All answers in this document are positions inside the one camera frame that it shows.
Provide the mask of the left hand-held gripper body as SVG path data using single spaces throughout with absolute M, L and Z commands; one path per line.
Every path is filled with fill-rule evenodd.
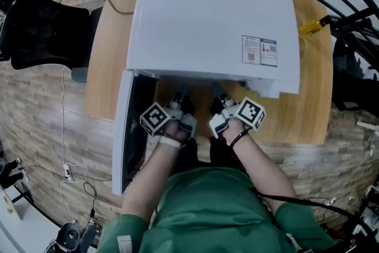
M 164 125 L 169 120 L 178 121 L 179 127 L 194 137 L 197 120 L 179 108 L 162 108 L 155 102 L 140 115 L 140 125 L 151 137 L 163 134 Z

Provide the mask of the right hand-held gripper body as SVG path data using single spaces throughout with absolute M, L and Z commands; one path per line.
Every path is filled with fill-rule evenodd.
M 239 119 L 249 130 L 257 131 L 265 119 L 265 109 L 248 97 L 241 103 L 227 97 L 219 101 L 221 106 L 216 110 L 209 122 L 210 129 L 215 138 L 219 138 L 228 128 L 228 121 L 232 118 Z

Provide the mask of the person's right hand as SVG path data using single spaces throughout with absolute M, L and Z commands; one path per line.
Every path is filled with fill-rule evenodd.
M 223 137 L 229 142 L 232 143 L 235 138 L 238 137 L 242 132 L 246 130 L 245 124 L 243 121 L 237 119 L 237 118 L 232 118 L 228 122 L 228 127 L 226 130 L 222 133 Z

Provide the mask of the person's left hand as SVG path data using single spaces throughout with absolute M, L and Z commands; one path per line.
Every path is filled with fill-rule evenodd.
M 169 120 L 164 125 L 164 133 L 173 140 L 183 142 L 187 140 L 189 133 L 179 127 L 177 120 Z

